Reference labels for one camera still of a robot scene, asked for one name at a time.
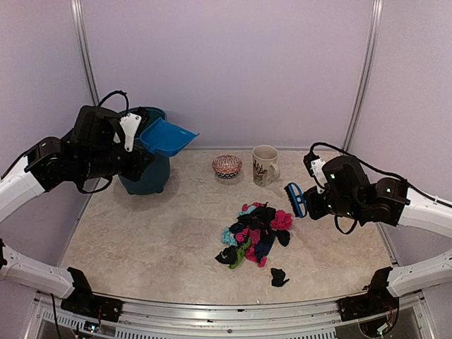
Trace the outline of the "blue hand brush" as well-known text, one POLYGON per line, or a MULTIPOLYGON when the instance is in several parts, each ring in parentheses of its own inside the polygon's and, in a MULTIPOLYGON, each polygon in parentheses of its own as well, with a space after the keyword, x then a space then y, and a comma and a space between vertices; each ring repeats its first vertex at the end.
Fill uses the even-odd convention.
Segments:
POLYGON ((307 204, 300 187, 296 183, 290 182, 285 187, 285 192, 292 206, 292 211, 295 217, 305 218, 307 216, 307 204))

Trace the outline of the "blue plastic dustpan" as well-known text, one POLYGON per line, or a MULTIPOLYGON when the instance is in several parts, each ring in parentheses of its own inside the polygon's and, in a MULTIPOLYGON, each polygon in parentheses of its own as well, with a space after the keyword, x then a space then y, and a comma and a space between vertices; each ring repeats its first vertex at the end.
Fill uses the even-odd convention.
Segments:
POLYGON ((158 118, 140 135, 140 141, 149 153, 174 157, 192 142, 198 133, 158 118))

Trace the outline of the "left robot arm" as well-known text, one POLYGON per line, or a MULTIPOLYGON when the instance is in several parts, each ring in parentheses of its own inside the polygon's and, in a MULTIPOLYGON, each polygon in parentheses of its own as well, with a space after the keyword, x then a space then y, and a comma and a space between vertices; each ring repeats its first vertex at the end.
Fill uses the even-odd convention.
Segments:
MULTIPOLYGON (((73 128, 62 138, 46 137, 22 153, 1 176, 1 219, 27 202, 72 182, 86 194, 91 179, 111 183, 119 175, 137 182, 154 156, 136 139, 147 126, 149 113, 138 108, 119 114, 102 105, 81 107, 73 128)), ((84 273, 60 269, 29 258, 1 244, 1 279, 70 299, 84 314, 99 307, 84 273)))

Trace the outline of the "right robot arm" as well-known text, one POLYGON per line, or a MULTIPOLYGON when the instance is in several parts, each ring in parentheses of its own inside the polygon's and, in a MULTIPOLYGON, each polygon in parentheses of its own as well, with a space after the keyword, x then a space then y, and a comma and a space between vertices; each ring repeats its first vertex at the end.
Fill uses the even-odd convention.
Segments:
MULTIPOLYGON (((325 161, 311 148, 304 165, 316 185, 303 194, 309 217, 326 215, 348 218, 354 225, 380 222, 397 227, 416 227, 451 237, 451 202, 421 191, 399 174, 381 171, 382 178, 371 183, 364 169, 370 165, 341 150, 325 161)), ((393 297, 451 282, 451 252, 408 266, 375 272, 377 286, 361 298, 367 313, 375 314, 393 297)))

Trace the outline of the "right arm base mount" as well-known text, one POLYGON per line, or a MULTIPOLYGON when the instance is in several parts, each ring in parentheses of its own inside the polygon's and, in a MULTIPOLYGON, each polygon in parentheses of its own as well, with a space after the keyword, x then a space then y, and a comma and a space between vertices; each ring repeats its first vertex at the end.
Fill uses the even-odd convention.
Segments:
POLYGON ((367 291, 337 301, 341 321, 351 321, 398 309, 399 298, 388 291, 388 276, 393 269, 381 268, 373 275, 367 291))

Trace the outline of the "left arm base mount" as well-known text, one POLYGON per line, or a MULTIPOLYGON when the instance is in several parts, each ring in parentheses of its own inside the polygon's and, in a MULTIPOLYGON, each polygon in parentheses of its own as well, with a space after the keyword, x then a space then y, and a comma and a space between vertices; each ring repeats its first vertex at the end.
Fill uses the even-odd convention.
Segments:
POLYGON ((74 290, 61 300, 61 308, 99 321, 117 323, 124 303, 120 299, 95 294, 81 270, 69 267, 67 271, 73 279, 74 290))

